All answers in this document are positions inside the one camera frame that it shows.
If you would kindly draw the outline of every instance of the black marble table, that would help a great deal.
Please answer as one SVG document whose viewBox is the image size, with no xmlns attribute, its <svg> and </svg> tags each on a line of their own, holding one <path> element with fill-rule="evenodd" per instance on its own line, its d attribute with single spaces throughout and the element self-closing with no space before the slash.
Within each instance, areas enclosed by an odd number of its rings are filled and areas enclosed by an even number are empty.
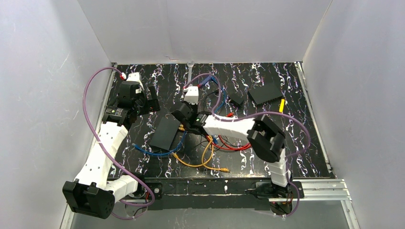
<svg viewBox="0 0 405 229">
<path fill-rule="evenodd" d="M 180 103 L 182 99 L 181 89 L 185 85 L 188 76 L 188 67 L 186 64 L 146 64 L 146 65 L 119 65 L 118 69 L 127 75 L 133 72 L 139 72 L 144 86 L 153 85 L 158 93 L 160 101 L 159 112 L 146 114 L 138 118 L 132 125 L 126 140 L 123 141 L 118 149 L 116 160 L 125 168 L 132 172 L 138 172 L 145 177 L 158 178 L 248 178 L 248 177 L 270 177 L 267 163 L 259 159 L 252 149 L 238 152 L 228 152 L 218 150 L 209 163 L 212 167 L 228 168 L 229 173 L 218 172 L 201 168 L 191 168 L 178 162 L 173 156 L 154 157 L 143 154 L 136 150 L 131 144 L 135 143 L 146 150 L 150 150 L 148 143 L 153 136 L 162 118 L 173 118 L 170 114 L 171 107 Z M 325 158 L 320 147 L 316 130 L 309 113 L 307 101 L 305 99 L 303 88 L 298 79 L 294 63 L 226 63 L 226 64 L 195 64 L 192 69 L 193 77 L 200 73 L 215 74 L 222 85 L 225 86 L 227 94 L 237 93 L 244 98 L 243 109 L 236 109 L 227 101 L 220 114 L 226 115 L 230 112 L 236 113 L 238 117 L 253 114 L 261 111 L 278 111 L 280 101 L 265 103 L 261 106 L 248 99 L 247 90 L 262 86 L 266 83 L 277 85 L 286 99 L 284 113 L 295 117 L 301 121 L 311 134 L 311 146 L 309 150 L 294 158 L 290 158 L 290 169 L 295 177 L 331 177 L 333 174 L 328 172 Z M 115 75 L 111 87 L 110 98 L 117 95 L 118 86 L 121 83 L 118 74 Z M 216 90 L 214 83 L 210 83 L 200 90 L 200 99 L 209 92 Z M 206 107 L 199 104 L 199 109 L 208 110 L 214 105 L 217 97 L 210 96 Z M 272 116 L 271 119 L 287 135 L 287 154 L 295 153 L 304 145 L 303 136 L 305 135 L 300 128 L 293 122 Z M 182 133 L 179 131 L 171 146 L 175 148 L 181 139 Z M 244 145 L 239 139 L 229 141 L 234 145 Z M 201 137 L 193 134 L 187 134 L 183 147 L 177 153 L 180 158 L 189 164 L 200 164 L 201 155 L 204 146 L 207 144 L 201 142 Z M 110 170 L 110 178 L 119 177 L 122 171 L 114 166 Z"/>
</svg>

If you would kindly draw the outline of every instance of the white wall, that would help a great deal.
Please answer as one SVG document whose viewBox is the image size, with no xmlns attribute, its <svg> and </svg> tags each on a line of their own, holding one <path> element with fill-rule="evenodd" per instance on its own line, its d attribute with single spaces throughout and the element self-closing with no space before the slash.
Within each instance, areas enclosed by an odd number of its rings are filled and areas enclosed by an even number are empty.
<svg viewBox="0 0 405 229">
<path fill-rule="evenodd" d="M 113 62 L 211 63 L 302 60 L 330 0 L 79 2 Z"/>
<path fill-rule="evenodd" d="M 362 228 L 404 228 L 405 2 L 333 1 L 304 58 L 335 173 Z"/>
<path fill-rule="evenodd" d="M 59 228 L 62 186 L 83 166 L 92 140 L 83 89 L 109 64 L 76 0 L 2 1 L 0 228 Z M 94 123 L 108 75 L 89 92 Z"/>
</svg>

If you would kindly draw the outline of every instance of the yellow marker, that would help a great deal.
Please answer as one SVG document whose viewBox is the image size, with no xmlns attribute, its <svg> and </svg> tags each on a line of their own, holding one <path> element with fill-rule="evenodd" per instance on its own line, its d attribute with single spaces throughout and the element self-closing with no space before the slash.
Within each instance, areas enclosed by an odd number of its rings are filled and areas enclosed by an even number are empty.
<svg viewBox="0 0 405 229">
<path fill-rule="evenodd" d="M 280 109 L 278 110 L 278 112 L 283 113 L 285 101 L 285 99 L 281 99 Z"/>
</svg>

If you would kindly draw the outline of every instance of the gray floor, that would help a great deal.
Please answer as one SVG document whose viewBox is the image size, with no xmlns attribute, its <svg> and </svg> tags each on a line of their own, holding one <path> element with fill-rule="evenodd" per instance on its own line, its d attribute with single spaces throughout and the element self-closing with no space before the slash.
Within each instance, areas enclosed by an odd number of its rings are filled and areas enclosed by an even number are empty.
<svg viewBox="0 0 405 229">
<path fill-rule="evenodd" d="M 125 215 L 117 204 L 115 212 Z M 283 221 L 281 218 L 257 213 L 251 209 L 168 209 L 149 211 L 139 219 L 119 220 L 113 216 L 98 219 L 76 214 L 72 229 L 348 229 L 340 201 L 302 201 L 296 213 Z"/>
</svg>

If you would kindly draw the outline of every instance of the yellow object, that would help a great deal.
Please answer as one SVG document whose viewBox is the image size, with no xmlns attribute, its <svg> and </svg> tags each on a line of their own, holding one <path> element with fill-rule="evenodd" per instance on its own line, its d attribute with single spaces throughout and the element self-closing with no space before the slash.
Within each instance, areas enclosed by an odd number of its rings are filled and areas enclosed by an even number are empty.
<svg viewBox="0 0 405 229">
<path fill-rule="evenodd" d="M 202 153 L 202 156 L 201 156 L 201 163 L 202 163 L 202 164 L 201 164 L 201 165 L 190 165 L 190 164 L 187 164 L 187 163 L 185 163 L 184 161 L 182 161 L 176 153 L 173 153 L 173 156 L 174 156 L 178 161 L 180 161 L 183 165 L 188 166 L 188 167 L 196 168 L 196 167 L 204 166 L 204 167 L 206 167 L 207 169 L 211 169 L 211 170 L 219 170 L 219 171 L 222 171 L 222 172 L 229 172 L 229 169 L 227 169 L 227 168 L 211 168 L 211 167 L 208 167 L 208 166 L 206 165 L 209 161 L 211 161 L 211 159 L 213 158 L 213 155 L 214 155 L 214 145 L 212 145 L 213 139 L 211 138 L 211 136 L 208 136 L 208 138 L 210 139 L 210 142 L 209 142 L 208 145 L 205 147 L 204 152 Z M 205 156 L 205 153 L 208 151 L 208 147 L 209 147 L 209 146 L 211 146 L 211 155 L 210 155 L 210 158 L 209 158 L 207 161 L 204 162 L 204 156 Z"/>
<path fill-rule="evenodd" d="M 281 103 L 280 103 L 280 109 L 278 110 L 278 112 L 283 113 L 284 110 L 284 103 L 286 102 L 285 99 L 281 99 Z"/>
</svg>

